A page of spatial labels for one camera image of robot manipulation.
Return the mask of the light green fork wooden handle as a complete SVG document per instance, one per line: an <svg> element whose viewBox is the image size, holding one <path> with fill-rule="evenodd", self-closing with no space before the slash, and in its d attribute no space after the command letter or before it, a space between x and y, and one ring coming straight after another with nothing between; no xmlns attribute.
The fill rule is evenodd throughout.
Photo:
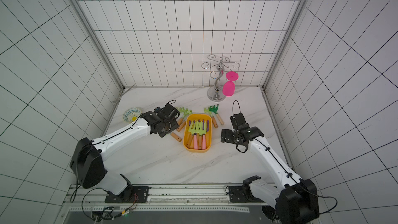
<svg viewBox="0 0 398 224"><path fill-rule="evenodd" d="M195 120L191 121L191 124L188 129L188 141L186 147L189 149L193 149L194 130L195 130Z"/></svg>

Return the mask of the yellow plastic storage box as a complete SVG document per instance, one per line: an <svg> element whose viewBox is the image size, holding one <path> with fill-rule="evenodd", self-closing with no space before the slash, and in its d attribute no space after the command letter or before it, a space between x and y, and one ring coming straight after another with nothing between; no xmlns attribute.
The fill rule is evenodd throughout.
<svg viewBox="0 0 398 224"><path fill-rule="evenodd" d="M190 152L207 152L211 147L212 119L206 114L188 116L183 136L183 145Z"/></svg>

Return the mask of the purple rake pink handle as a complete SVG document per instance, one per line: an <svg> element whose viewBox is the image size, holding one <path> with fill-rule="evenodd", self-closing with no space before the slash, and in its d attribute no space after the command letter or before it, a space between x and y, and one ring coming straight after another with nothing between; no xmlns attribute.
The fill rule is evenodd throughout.
<svg viewBox="0 0 398 224"><path fill-rule="evenodd" d="M196 130L194 130L194 138L193 138L193 149L197 149L197 134L196 134Z"/></svg>
<svg viewBox="0 0 398 224"><path fill-rule="evenodd" d="M207 123L205 120L202 120L200 123L200 129L199 129L199 134L200 134L200 149L201 150L206 150L207 149L207 142L206 142L206 133L207 133Z"/></svg>

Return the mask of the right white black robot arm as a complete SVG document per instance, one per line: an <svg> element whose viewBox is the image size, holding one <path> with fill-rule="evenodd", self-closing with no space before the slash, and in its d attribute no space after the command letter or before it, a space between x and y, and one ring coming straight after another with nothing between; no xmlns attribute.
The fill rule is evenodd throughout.
<svg viewBox="0 0 398 224"><path fill-rule="evenodd" d="M271 148L258 127L250 127L242 113L230 117L232 130L223 129L221 142L244 146L254 154L269 172L273 183L260 176L252 176L240 186L228 186L230 201L234 203L263 202L264 214L275 214L283 224L306 224L320 216L317 188L310 180L303 180Z"/></svg>

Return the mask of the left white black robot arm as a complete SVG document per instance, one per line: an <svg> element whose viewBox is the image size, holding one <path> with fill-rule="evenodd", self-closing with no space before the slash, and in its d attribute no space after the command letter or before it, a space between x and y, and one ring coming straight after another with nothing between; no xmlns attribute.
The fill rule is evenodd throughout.
<svg viewBox="0 0 398 224"><path fill-rule="evenodd" d="M77 183L84 189L97 187L109 194L106 202L128 203L134 197L134 187L122 174L116 174L104 165L114 153L130 143L151 134L164 137L179 127L180 111L169 101L163 108L141 114L138 119L111 134L94 140L78 141L71 162Z"/></svg>

